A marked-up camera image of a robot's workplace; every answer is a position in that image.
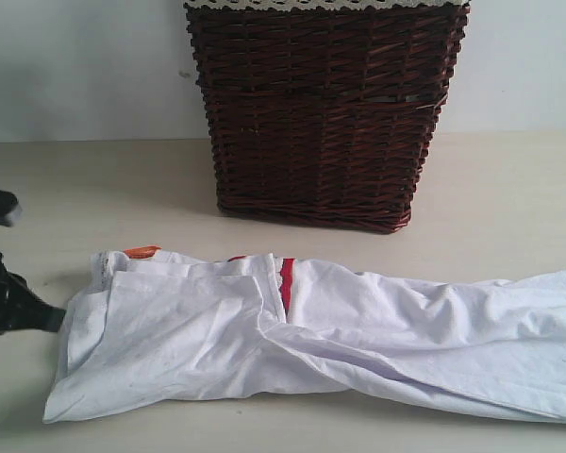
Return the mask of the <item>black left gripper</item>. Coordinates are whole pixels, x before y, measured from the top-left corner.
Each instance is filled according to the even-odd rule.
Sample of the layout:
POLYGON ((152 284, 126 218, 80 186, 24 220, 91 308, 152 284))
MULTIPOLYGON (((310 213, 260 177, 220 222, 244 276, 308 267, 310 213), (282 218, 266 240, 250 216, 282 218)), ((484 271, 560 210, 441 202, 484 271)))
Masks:
POLYGON ((58 333, 64 316, 65 309, 44 302, 23 277, 8 272, 0 253, 0 335, 29 329, 58 333))

